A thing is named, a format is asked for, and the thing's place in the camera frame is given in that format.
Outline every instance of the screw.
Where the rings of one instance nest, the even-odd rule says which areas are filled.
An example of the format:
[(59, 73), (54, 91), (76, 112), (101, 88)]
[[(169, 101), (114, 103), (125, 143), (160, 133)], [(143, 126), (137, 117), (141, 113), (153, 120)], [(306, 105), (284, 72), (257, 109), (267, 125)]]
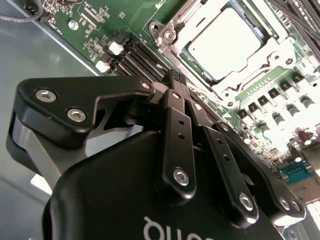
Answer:
[(179, 98), (180, 98), (179, 94), (176, 93), (175, 91), (172, 93), (172, 95), (173, 95), (176, 99), (179, 99)]
[(71, 108), (70, 110), (68, 110), (67, 116), (72, 121), (75, 121), (77, 123), (81, 123), (87, 119), (85, 112), (77, 108)]
[(49, 90), (40, 89), (35, 92), (35, 96), (41, 102), (52, 103), (57, 99), (57, 96)]
[(282, 207), (284, 207), (285, 210), (290, 210), (290, 206), (288, 204), (288, 202), (281, 196), (279, 197), (279, 202), (282, 205)]
[(229, 131), (229, 128), (228, 128), (228, 126), (227, 126), (227, 125), (225, 125), (225, 124), (221, 124), (221, 127), (223, 128), (223, 130), (225, 130), (225, 131)]
[(187, 186), (189, 184), (189, 177), (185, 171), (180, 168), (176, 168), (173, 171), (173, 177), (176, 182), (182, 186)]
[(76, 31), (79, 28), (79, 24), (75, 20), (70, 20), (68, 26), (71, 30)]
[(247, 209), (248, 211), (252, 211), (254, 209), (254, 205), (252, 201), (243, 192), (240, 193), (239, 200), (242, 203), (242, 205), (245, 207), (245, 209)]
[(175, 39), (176, 33), (173, 30), (168, 29), (167, 31), (164, 32), (163, 36), (165, 40), (172, 41)]
[(298, 210), (298, 211), (301, 210), (300, 206), (298, 205), (298, 203), (297, 203), (296, 201), (294, 201), (294, 200), (291, 199), (291, 203), (292, 203), (292, 205), (294, 206), (294, 208), (295, 208), (296, 210)]
[(150, 89), (150, 86), (148, 84), (146, 84), (145, 82), (141, 83), (142, 87), (144, 87), (145, 89)]
[(201, 107), (198, 103), (195, 103), (195, 104), (194, 104), (194, 107), (195, 107), (198, 111), (201, 111), (201, 110), (202, 110), (202, 107)]

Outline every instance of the capacitor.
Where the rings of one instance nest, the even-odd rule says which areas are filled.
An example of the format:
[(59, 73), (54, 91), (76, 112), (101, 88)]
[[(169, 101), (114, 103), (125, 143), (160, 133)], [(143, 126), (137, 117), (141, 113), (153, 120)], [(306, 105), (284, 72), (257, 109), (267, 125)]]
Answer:
[(266, 124), (264, 125), (261, 125), (260, 126), (260, 131), (262, 132), (262, 135), (267, 138), (267, 139), (270, 139), (271, 135), (272, 135), (272, 132), (270, 130), (270, 127)]
[(299, 163), (302, 161), (302, 157), (296, 148), (292, 147), (290, 149), (290, 154), (296, 163)]
[(242, 140), (244, 141), (244, 143), (245, 144), (250, 144), (250, 138), (249, 138), (249, 134), (248, 133), (243, 133), (242, 135), (241, 135), (241, 137), (242, 137)]
[(301, 142), (303, 142), (304, 145), (311, 144), (310, 137), (304, 131), (298, 132), (298, 137), (301, 140)]
[(273, 119), (281, 130), (286, 127), (286, 121), (280, 114), (274, 115)]
[(312, 101), (309, 97), (302, 97), (300, 99), (300, 102), (305, 106), (306, 109), (310, 110), (314, 107), (316, 107), (316, 103)]

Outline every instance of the cable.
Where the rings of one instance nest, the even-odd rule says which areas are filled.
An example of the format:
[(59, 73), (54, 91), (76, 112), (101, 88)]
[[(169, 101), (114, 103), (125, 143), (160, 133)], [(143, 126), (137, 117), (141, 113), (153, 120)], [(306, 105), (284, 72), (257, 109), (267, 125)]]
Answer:
[(294, 13), (288, 10), (285, 6), (281, 3), (277, 2), (276, 0), (267, 0), (270, 4), (275, 6), (281, 12), (288, 16), (293, 22), (301, 26), (313, 39), (317, 42), (320, 42), (320, 33), (314, 31), (306, 22), (304, 22), (301, 18), (297, 17)]
[(7, 22), (14, 22), (14, 23), (28, 23), (32, 22), (42, 16), (42, 13), (44, 12), (44, 9), (42, 7), (41, 0), (34, 0), (35, 4), (38, 6), (38, 11), (35, 15), (27, 17), (27, 18), (17, 18), (17, 17), (11, 17), (11, 16), (4, 16), (0, 14), (0, 20), (7, 21)]

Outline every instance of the mounting hole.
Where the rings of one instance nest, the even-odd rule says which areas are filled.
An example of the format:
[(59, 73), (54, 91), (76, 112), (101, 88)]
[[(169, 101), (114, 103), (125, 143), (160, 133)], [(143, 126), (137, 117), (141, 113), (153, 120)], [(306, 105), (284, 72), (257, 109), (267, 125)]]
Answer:
[(153, 32), (157, 32), (158, 30), (159, 30), (159, 27), (158, 27), (158, 25), (152, 25), (151, 26), (151, 30), (153, 31)]
[(230, 161), (230, 158), (229, 158), (227, 155), (223, 154), (223, 157), (224, 157), (224, 159), (227, 160), (228, 162)]
[(182, 135), (182, 133), (178, 133), (178, 137), (181, 139), (181, 140), (184, 140), (186, 137)]
[(293, 60), (292, 58), (288, 58), (288, 59), (285, 61), (285, 64), (290, 65), (290, 64), (292, 64), (293, 61), (294, 61), (294, 60)]

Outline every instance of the electronic component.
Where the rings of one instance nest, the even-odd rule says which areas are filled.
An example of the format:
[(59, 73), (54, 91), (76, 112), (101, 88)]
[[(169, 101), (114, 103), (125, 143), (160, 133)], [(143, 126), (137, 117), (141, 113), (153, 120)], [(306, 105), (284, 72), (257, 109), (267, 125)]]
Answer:
[(286, 109), (293, 118), (298, 118), (299, 116), (301, 116), (300, 110), (293, 104), (288, 105)]
[(235, 10), (227, 8), (192, 41), (188, 51), (215, 80), (220, 80), (242, 70), (248, 57), (260, 46), (261, 42), (246, 22)]
[(245, 144), (250, 144), (251, 140), (248, 133), (243, 133), (241, 137)]
[(279, 151), (277, 148), (272, 148), (272, 149), (270, 150), (270, 153), (272, 153), (272, 154), (274, 154), (274, 155), (277, 155), (277, 154), (280, 153), (280, 151)]
[(272, 131), (270, 130), (270, 127), (266, 124), (263, 124), (260, 126), (260, 131), (262, 132), (262, 135), (267, 138), (270, 139), (272, 137)]
[(303, 96), (300, 99), (300, 102), (305, 106), (306, 109), (308, 110), (312, 110), (312, 108), (316, 107), (316, 103), (314, 101), (312, 101), (309, 97), (307, 96)]
[(249, 104), (248, 108), (256, 119), (263, 120), (266, 117), (254, 102)]
[(98, 61), (95, 67), (100, 71), (100, 73), (105, 73), (111, 68), (108, 63), (103, 61)]
[(273, 115), (272, 117), (273, 117), (275, 123), (278, 125), (278, 127), (281, 130), (286, 127), (286, 121), (279, 113)]
[(307, 82), (307, 80), (301, 76), (298, 75), (296, 77), (294, 77), (293, 82), (298, 86), (298, 88), (300, 89), (300, 91), (302, 90), (307, 90), (310, 87), (310, 84)]
[(122, 53), (122, 51), (124, 50), (124, 46), (116, 43), (115, 41), (112, 42), (109, 46), (109, 50), (114, 54), (114, 55), (119, 55), (120, 53)]
[(270, 97), (275, 101), (276, 104), (278, 105), (283, 105), (285, 103), (284, 97), (278, 92), (277, 89), (272, 88), (271, 90), (268, 91)]
[(237, 115), (239, 118), (248, 126), (252, 126), (254, 124), (254, 120), (248, 115), (245, 109), (238, 111)]
[(293, 160), (296, 162), (296, 163), (299, 163), (302, 161), (302, 157), (300, 155), (300, 153), (298, 152), (298, 150), (294, 147), (291, 147), (290, 148), (290, 154), (293, 158)]
[(310, 137), (304, 131), (298, 132), (298, 137), (304, 145), (311, 144)]
[(315, 172), (320, 175), (320, 143), (308, 146), (302, 150), (302, 153), (314, 168)]
[(295, 88), (288, 81), (283, 81), (280, 84), (280, 88), (282, 89), (282, 91), (284, 91), (286, 93), (286, 95), (289, 98), (297, 97), (297, 91), (295, 90)]
[(268, 113), (272, 113), (274, 111), (274, 106), (269, 102), (266, 96), (261, 96), (258, 98), (258, 102), (260, 106)]

